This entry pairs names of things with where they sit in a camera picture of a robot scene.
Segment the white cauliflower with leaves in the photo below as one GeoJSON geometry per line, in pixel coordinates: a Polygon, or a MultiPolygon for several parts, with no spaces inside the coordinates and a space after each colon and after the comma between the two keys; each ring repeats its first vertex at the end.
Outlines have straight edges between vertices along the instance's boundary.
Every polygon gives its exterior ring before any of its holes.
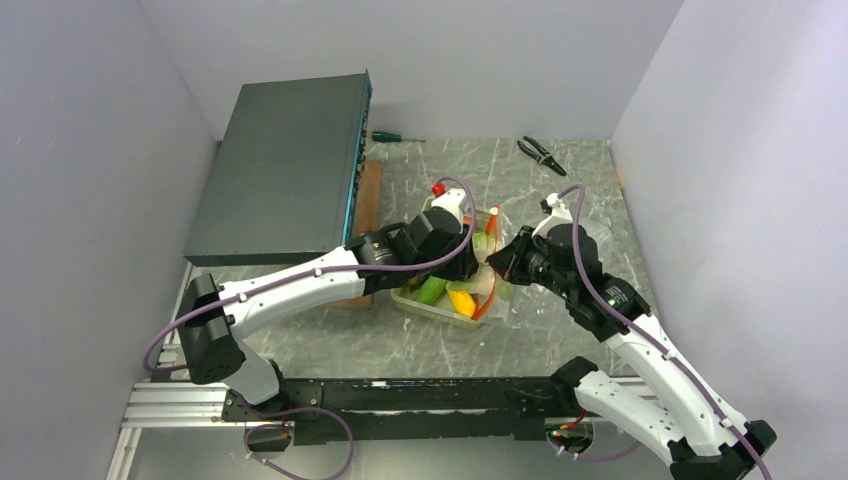
{"type": "Polygon", "coordinates": [[[478,270],[465,281],[450,281],[446,290],[467,290],[472,295],[488,298],[492,294],[504,302],[513,298],[513,287],[505,282],[488,263],[488,257],[498,250],[498,239],[494,234],[484,231],[472,235],[472,252],[478,261],[478,270]]]}

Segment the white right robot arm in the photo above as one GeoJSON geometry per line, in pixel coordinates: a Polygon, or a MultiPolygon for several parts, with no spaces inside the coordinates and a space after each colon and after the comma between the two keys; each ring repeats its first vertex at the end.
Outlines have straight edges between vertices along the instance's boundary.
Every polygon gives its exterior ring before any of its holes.
{"type": "Polygon", "coordinates": [[[583,227],[566,223],[537,234],[525,226],[487,262],[512,285],[536,284],[562,298],[575,322],[630,365],[657,399],[631,393],[577,356],[550,377],[557,411],[583,409],[612,421],[675,479],[742,479],[764,466],[777,439],[772,427],[747,419],[706,384],[637,290],[604,272],[583,227]]]}

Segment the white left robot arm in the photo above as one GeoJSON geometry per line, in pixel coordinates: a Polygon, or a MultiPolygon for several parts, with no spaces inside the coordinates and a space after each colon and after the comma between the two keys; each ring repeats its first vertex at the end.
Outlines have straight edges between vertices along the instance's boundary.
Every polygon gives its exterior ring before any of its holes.
{"type": "Polygon", "coordinates": [[[415,276],[468,277],[474,223],[472,213],[432,207],[272,274],[223,284],[209,275],[194,279],[177,329],[190,381],[222,383],[261,419],[279,417],[288,402],[283,375],[247,345],[249,336],[274,320],[398,288],[415,276]]]}

